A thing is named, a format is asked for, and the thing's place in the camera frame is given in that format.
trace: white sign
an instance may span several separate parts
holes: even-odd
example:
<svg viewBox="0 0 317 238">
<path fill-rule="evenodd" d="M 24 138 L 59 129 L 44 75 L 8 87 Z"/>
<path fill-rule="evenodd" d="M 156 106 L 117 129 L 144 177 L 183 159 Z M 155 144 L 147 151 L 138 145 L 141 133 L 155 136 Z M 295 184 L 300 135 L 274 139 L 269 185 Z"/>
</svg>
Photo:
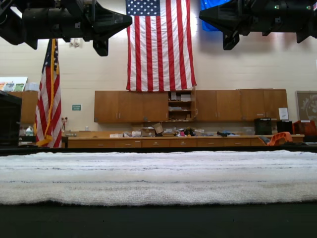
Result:
<svg viewBox="0 0 317 238">
<path fill-rule="evenodd" d="M 279 108 L 279 119 L 280 120 L 288 120 L 288 109 L 287 108 Z"/>
</svg>

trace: blue flag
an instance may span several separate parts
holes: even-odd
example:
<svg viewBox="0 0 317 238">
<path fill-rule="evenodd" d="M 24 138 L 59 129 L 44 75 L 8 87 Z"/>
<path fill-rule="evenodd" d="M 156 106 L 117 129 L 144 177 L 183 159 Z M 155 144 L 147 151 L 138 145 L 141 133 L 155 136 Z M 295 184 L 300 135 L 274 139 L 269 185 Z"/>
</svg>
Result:
<svg viewBox="0 0 317 238">
<path fill-rule="evenodd" d="M 201 0 L 201 6 L 202 10 L 211 8 L 213 6 L 218 6 L 221 4 L 224 4 L 226 2 L 229 2 L 230 0 Z M 219 31 L 214 26 L 211 26 L 210 24 L 203 21 L 203 30 L 205 31 Z"/>
</svg>

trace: hanging flag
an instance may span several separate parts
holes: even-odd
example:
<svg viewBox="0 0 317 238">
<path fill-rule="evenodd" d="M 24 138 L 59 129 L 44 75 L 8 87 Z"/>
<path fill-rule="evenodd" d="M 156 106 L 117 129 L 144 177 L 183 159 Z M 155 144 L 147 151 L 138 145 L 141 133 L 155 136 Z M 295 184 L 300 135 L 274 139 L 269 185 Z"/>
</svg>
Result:
<svg viewBox="0 0 317 238">
<path fill-rule="evenodd" d="M 221 4 L 224 4 L 224 3 L 229 2 L 229 1 L 230 0 L 201 0 L 202 10 L 221 5 Z M 203 21 L 203 30 L 205 30 L 205 31 L 219 31 L 217 28 L 206 23 L 205 21 Z"/>
<path fill-rule="evenodd" d="M 126 0 L 127 90 L 175 91 L 196 85 L 190 0 Z"/>
<path fill-rule="evenodd" d="M 58 42 L 57 39 L 50 39 L 42 68 L 35 112 L 37 145 L 61 147 L 61 127 Z"/>
</svg>

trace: wooden countertop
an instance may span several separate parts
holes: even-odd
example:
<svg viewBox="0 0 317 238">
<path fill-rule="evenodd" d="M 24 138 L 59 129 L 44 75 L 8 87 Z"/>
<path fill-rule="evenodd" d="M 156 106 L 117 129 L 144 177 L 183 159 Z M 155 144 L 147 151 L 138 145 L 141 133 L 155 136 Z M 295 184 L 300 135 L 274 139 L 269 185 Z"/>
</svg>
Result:
<svg viewBox="0 0 317 238">
<path fill-rule="evenodd" d="M 123 138 L 110 138 L 110 137 L 70 137 L 68 140 L 168 140 L 168 139 L 241 139 L 241 138 L 258 138 L 259 135 L 240 135 L 240 136 L 190 136 L 190 137 L 123 137 Z M 304 135 L 292 135 L 293 138 L 302 138 Z"/>
</svg>

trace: green exit sign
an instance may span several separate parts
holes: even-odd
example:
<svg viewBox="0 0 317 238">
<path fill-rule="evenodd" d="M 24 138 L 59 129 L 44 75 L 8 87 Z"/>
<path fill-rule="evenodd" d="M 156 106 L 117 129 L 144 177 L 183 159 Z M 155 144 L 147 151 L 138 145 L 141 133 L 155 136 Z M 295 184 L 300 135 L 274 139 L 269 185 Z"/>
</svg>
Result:
<svg viewBox="0 0 317 238">
<path fill-rule="evenodd" d="M 73 105 L 73 111 L 81 111 L 81 105 Z"/>
</svg>

